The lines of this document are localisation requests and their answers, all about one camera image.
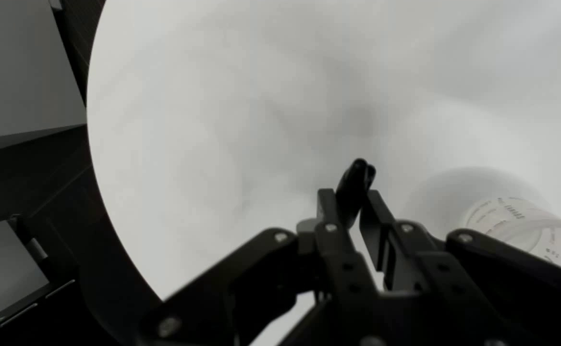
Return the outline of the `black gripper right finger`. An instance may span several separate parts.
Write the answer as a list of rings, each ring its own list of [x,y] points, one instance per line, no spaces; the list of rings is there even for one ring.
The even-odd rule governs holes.
[[[375,191],[360,230],[385,274],[387,346],[561,346],[561,266],[471,230],[439,241]]]

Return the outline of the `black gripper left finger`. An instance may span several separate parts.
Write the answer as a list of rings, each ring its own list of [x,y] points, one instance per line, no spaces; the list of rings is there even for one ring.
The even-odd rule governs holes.
[[[369,278],[348,239],[366,201],[366,191],[320,191],[316,220],[258,233],[147,316],[135,345],[250,346],[300,295],[325,307],[337,280]]]

